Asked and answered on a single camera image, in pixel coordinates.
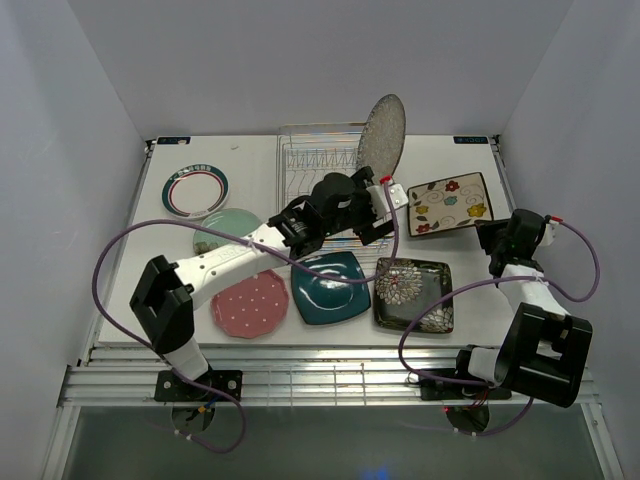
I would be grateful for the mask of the cream floral square plate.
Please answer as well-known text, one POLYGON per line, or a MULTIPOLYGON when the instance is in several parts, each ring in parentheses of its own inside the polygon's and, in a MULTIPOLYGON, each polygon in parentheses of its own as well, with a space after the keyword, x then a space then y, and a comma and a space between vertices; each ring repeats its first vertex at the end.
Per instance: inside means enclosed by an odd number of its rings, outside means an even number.
POLYGON ((494 213, 481 172, 415 185, 407 190, 407 228, 412 238, 473 227, 493 221, 494 213))

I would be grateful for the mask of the speckled round plate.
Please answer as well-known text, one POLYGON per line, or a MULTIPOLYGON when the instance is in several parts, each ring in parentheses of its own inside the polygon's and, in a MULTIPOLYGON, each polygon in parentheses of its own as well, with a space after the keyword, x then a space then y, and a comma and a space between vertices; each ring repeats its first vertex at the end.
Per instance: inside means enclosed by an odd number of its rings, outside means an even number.
POLYGON ((357 162, 370 167, 376 179, 392 176, 399 164, 405 144, 406 114, 396 94, 379 99, 369 113, 362 130, 357 162))

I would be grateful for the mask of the wire dish rack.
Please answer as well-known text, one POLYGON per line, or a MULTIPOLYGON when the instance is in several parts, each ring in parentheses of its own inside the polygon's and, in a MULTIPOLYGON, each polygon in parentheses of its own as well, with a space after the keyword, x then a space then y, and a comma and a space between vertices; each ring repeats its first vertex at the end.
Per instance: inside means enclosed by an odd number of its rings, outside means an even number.
POLYGON ((362 122, 284 125, 277 135, 277 207, 311 193, 331 172, 350 176, 359 167, 357 147, 362 122))

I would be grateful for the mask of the black floral square plate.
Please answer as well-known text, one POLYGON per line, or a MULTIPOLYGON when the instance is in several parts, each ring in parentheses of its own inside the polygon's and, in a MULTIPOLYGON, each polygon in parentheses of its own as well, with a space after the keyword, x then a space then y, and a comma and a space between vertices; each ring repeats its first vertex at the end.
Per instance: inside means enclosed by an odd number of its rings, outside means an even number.
POLYGON ((448 264, 427 260, 378 259, 374 282, 375 323, 384 329, 404 331, 418 313, 452 291, 448 264))

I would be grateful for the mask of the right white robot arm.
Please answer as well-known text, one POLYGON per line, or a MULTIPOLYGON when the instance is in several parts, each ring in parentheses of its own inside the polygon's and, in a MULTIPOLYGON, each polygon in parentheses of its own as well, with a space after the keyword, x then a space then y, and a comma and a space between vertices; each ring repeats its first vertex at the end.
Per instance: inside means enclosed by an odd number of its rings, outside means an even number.
POLYGON ((514 317, 500 347, 469 345, 459 352, 451 373, 458 394, 474 397, 489 385, 563 408, 576 400, 593 328, 558 303, 534 259, 561 223, 525 209, 508 219, 475 223, 480 247, 490 258, 489 273, 514 317))

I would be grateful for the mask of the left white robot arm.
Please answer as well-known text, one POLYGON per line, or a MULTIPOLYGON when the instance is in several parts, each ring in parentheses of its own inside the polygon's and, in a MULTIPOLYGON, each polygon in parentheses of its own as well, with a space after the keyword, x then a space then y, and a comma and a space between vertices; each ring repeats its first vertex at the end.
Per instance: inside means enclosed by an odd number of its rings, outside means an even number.
POLYGON ((243 237, 191 258, 148 261, 129 306, 151 350, 177 377, 190 399, 205 397, 212 387, 210 366, 196 339, 194 312, 223 290, 267 270, 319 251, 325 240, 346 230, 360 242, 396 233, 397 212, 408 203, 405 189, 392 177, 379 182, 363 167, 355 174, 329 173, 308 195, 291 201, 280 213, 243 237))

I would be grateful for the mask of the teal square plate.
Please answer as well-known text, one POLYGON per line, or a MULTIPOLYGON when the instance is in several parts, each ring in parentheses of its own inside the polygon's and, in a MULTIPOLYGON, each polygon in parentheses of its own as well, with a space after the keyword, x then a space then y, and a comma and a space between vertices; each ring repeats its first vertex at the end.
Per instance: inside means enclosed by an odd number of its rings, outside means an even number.
MULTIPOLYGON (((309 257, 302 264, 314 272, 341 279, 363 279, 359 261, 349 251, 309 257)), ((324 326, 350 320, 371 307, 367 283, 350 284, 311 275, 291 268, 291 292, 302 320, 311 326, 324 326)))

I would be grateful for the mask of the right blue table label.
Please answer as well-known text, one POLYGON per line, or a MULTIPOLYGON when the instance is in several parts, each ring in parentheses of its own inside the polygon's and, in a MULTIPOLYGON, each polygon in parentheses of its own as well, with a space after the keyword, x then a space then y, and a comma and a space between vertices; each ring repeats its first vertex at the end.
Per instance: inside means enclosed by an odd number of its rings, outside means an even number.
POLYGON ((455 144, 460 145, 482 145, 489 143, 489 139, 486 136, 454 136, 453 141, 455 144))

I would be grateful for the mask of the blue table label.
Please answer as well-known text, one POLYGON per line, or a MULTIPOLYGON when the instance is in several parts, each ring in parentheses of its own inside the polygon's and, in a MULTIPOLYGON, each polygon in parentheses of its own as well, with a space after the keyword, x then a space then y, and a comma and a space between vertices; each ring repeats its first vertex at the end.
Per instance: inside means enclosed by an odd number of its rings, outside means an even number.
POLYGON ((489 143, 489 139, 486 136, 454 136, 453 141, 455 144, 460 145, 482 145, 489 143))
POLYGON ((156 140, 157 145, 189 145, 191 141, 190 136, 172 136, 172 137, 158 137, 156 140))

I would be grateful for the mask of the mint green flower plate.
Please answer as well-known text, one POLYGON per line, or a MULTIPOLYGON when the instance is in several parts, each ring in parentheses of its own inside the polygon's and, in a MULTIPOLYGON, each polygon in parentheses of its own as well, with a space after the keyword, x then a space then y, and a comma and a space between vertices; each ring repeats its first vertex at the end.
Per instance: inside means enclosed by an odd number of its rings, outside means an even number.
MULTIPOLYGON (((201 226, 225 234, 244 237, 256 230, 262 221, 254 213, 239 209, 226 208, 206 217, 201 226)), ((229 240, 217 235, 196 230, 193 235, 193 250, 196 255, 205 254, 229 243, 229 240)))

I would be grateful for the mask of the pink dotted plate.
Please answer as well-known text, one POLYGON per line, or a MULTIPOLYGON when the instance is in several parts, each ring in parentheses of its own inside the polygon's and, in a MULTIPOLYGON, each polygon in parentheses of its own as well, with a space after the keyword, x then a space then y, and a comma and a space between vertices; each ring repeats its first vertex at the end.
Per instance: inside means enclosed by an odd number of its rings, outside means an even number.
POLYGON ((216 294, 210 307, 214 324, 226 335, 255 339, 283 322, 289 295, 283 278, 268 270, 216 294))

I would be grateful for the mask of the white plate green rim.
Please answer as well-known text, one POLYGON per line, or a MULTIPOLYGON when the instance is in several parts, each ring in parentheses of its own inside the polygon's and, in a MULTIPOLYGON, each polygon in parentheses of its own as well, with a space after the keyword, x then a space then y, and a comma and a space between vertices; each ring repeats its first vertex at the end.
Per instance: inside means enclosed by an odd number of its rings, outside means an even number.
POLYGON ((198 163, 182 167, 166 180, 161 202, 177 218, 199 220, 221 208, 229 193, 229 180, 222 170, 198 163))

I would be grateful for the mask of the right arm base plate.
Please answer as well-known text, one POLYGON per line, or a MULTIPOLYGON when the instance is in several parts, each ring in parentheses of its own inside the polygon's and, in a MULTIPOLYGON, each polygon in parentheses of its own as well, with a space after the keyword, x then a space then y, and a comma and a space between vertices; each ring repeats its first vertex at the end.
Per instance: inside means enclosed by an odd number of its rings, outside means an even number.
POLYGON ((406 383, 416 386, 420 390, 420 398, 424 401, 444 400, 508 400, 512 398, 512 392, 504 388, 489 389, 486 393, 481 387, 458 385, 450 382, 435 381, 409 373, 406 383))

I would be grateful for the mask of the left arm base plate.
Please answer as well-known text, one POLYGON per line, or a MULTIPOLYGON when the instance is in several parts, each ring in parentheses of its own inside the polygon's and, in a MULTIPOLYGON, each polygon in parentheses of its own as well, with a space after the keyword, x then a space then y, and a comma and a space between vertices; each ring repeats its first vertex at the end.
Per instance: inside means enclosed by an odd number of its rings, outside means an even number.
POLYGON ((156 379, 153 399, 164 403, 241 400, 243 372, 212 370, 189 383, 172 370, 161 371, 156 379))

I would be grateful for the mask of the aluminium frame rails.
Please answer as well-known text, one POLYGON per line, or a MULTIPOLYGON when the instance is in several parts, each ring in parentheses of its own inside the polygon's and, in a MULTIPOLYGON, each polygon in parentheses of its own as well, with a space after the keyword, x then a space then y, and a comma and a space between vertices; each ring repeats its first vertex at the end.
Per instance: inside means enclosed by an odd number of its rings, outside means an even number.
MULTIPOLYGON (((481 172, 494 214, 504 218, 512 196, 498 142, 487 138, 488 144, 460 145, 449 135, 412 135, 396 179, 409 187, 481 172)), ((150 145, 133 213, 140 229, 123 244, 106 302, 116 320, 138 329, 129 300, 150 258, 192 255, 191 232, 171 226, 162 205, 166 180, 188 165, 214 165, 229 180, 228 205, 267 218, 278 212, 276 149, 277 136, 192 136, 189 145, 150 145)), ((290 309, 272 333, 242 340, 227 336, 213 324, 209 309, 202 308, 196 314, 196 337, 213 367, 243 372, 242 400, 248 406, 411 404, 419 395, 406 383, 410 368, 449 367, 466 345, 501 344, 513 312, 497 288, 476 286, 456 297, 454 319, 451 333, 414 333, 399 349, 400 333, 379 328, 370 314, 312 327, 290 309)), ((62 404, 151 404, 161 361, 109 324, 99 328, 92 343, 87 360, 67 375, 62 404)))

